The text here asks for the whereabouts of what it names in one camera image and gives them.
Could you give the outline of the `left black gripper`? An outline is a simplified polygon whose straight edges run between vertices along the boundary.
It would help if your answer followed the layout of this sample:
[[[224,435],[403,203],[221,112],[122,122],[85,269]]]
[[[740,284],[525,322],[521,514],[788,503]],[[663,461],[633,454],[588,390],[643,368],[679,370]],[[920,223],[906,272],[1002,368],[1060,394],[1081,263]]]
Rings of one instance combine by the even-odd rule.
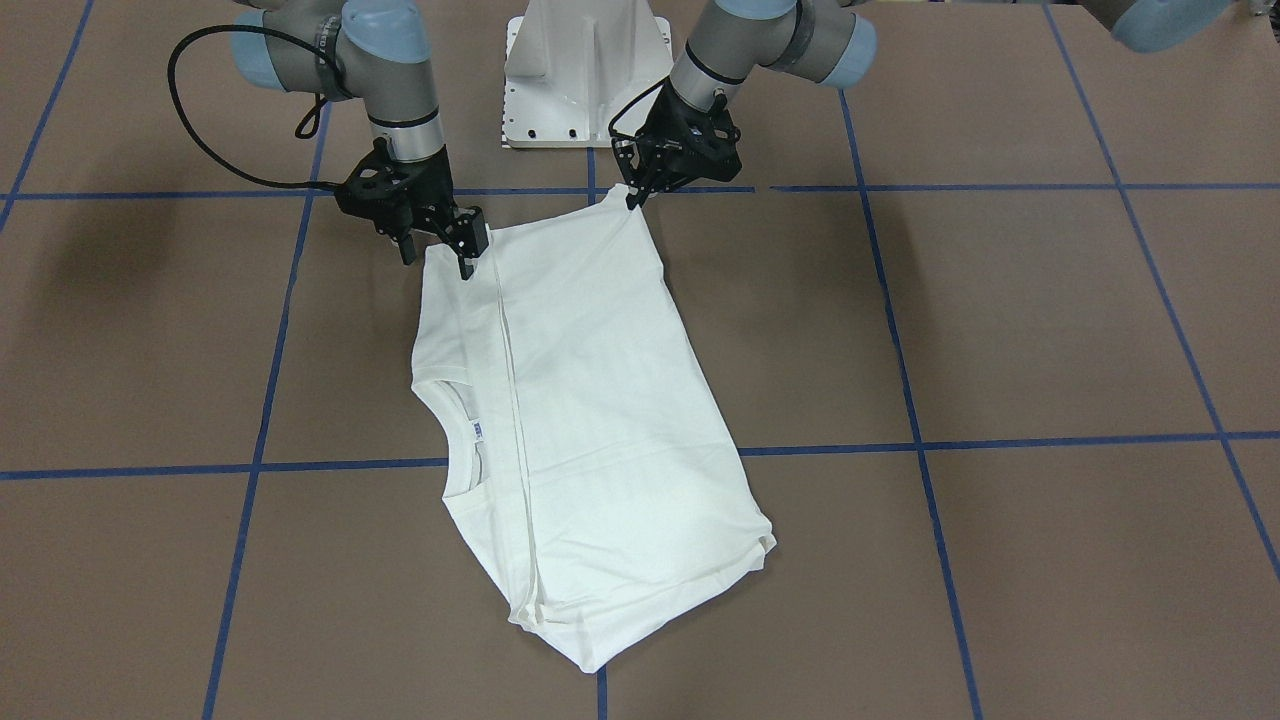
[[[700,110],[687,105],[671,82],[662,83],[640,136],[658,143],[659,170],[645,178],[645,183],[627,182],[630,211],[641,208],[648,199],[694,181],[730,182],[741,170],[737,151],[741,132],[732,120],[728,95],[723,90],[714,91],[710,108]]]

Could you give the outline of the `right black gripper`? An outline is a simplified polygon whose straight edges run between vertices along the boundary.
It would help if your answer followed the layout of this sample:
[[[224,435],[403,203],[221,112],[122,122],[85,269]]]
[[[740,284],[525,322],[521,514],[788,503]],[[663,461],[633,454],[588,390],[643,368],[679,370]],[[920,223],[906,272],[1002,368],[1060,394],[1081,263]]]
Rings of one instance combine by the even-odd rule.
[[[424,160],[398,161],[390,156],[390,143],[378,138],[334,196],[344,214],[371,222],[397,246],[402,264],[412,266],[419,256],[415,232],[431,234],[438,243],[457,243],[453,190],[445,147]]]

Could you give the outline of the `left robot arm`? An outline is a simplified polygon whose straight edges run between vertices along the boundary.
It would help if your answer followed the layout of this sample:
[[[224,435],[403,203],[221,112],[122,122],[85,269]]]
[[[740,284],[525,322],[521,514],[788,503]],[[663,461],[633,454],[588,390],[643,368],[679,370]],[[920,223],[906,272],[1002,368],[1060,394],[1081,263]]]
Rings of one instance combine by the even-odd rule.
[[[611,132],[627,206],[740,173],[741,133],[728,106],[756,68],[849,88],[877,49],[874,26],[850,3],[708,3],[668,76],[643,92],[652,108],[640,128]]]

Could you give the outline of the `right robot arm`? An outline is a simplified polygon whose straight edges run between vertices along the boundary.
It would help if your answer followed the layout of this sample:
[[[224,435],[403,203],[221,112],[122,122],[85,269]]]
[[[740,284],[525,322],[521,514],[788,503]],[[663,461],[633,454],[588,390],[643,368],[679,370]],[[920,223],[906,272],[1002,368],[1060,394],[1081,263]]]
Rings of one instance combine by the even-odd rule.
[[[412,1],[251,1],[233,59],[252,85],[364,104],[372,150],[333,187],[339,209],[370,220],[413,263],[413,233],[434,234],[468,278],[486,249],[483,213],[454,200],[424,19]]]

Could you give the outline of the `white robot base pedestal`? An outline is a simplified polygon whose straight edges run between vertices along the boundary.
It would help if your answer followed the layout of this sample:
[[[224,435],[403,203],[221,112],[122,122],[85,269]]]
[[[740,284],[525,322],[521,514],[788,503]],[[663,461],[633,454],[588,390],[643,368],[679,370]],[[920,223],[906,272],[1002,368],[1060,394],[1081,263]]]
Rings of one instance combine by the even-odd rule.
[[[502,141],[511,149],[607,149],[673,65],[671,24],[646,1],[531,1],[506,28]]]

